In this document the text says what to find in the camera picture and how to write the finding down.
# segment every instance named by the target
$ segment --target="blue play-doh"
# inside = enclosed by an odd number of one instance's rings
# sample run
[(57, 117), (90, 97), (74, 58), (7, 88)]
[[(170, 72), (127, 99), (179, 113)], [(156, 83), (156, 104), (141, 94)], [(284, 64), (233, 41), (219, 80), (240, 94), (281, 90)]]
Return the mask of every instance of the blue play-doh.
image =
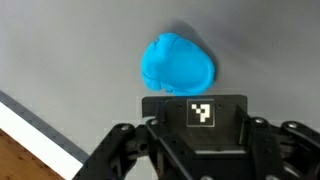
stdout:
[(197, 45), (174, 33), (159, 35), (142, 57), (142, 77), (154, 91), (198, 95), (214, 81), (215, 67)]

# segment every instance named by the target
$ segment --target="gray tabletop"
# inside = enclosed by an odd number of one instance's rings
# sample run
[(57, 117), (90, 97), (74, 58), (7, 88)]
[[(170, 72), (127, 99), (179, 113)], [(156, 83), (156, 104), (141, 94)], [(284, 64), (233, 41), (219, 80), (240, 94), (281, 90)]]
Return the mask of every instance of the gray tabletop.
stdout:
[[(138, 124), (148, 43), (176, 32), (218, 68), (206, 94), (248, 96), (250, 114), (320, 128), (320, 1), (0, 1), (0, 89), (91, 153)], [(128, 179), (150, 179), (139, 161)]]

